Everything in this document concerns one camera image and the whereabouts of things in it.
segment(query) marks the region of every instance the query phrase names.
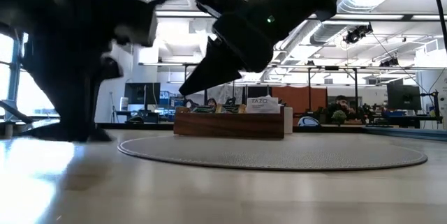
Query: circular mat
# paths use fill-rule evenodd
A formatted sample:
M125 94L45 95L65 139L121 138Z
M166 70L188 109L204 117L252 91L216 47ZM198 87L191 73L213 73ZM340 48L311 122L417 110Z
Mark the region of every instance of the circular mat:
M372 170L427 161L427 156L418 151L346 135L292 135L279 141L173 135L128 140L118 148L150 160L253 170Z

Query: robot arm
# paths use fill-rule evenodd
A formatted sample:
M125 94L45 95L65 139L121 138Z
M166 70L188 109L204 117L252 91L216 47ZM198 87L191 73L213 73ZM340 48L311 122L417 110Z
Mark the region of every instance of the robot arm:
M241 78L239 71L259 73L272 60L273 47L315 13L320 21L337 12L337 0L196 0L197 7L217 18L216 40L208 38L207 54L180 89L193 94Z
M0 33L19 39L29 34L22 66L45 92L60 124L36 131L41 138L86 141L102 135L94 116L102 81L120 77L115 60L104 57L110 41L152 46L155 8L165 0L0 0ZM217 18L216 40L180 92L192 94L261 72L273 45L312 13L320 20L336 12L336 0L196 0Z

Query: wooden tray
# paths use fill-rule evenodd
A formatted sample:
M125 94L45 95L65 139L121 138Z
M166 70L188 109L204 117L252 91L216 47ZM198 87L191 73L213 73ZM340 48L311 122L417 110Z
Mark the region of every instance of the wooden tray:
M206 137L284 138L280 114L175 114L174 134Z

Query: orange wall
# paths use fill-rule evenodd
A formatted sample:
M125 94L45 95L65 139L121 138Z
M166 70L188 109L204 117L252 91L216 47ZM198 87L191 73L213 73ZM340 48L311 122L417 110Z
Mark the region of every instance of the orange wall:
M293 108L293 113L303 113L309 107L309 87L273 87L272 96L283 100L287 106ZM328 90L326 88L311 88L312 111L319 107L326 108L328 104ZM293 119L293 125L298 124L298 119Z

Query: blue object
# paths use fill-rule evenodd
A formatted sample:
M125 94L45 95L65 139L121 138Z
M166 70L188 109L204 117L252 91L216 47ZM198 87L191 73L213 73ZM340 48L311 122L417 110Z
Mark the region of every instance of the blue object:
M298 126L316 127L320 126L320 122L318 122L318 120L314 119L313 117L305 116L300 119L300 121L298 122Z

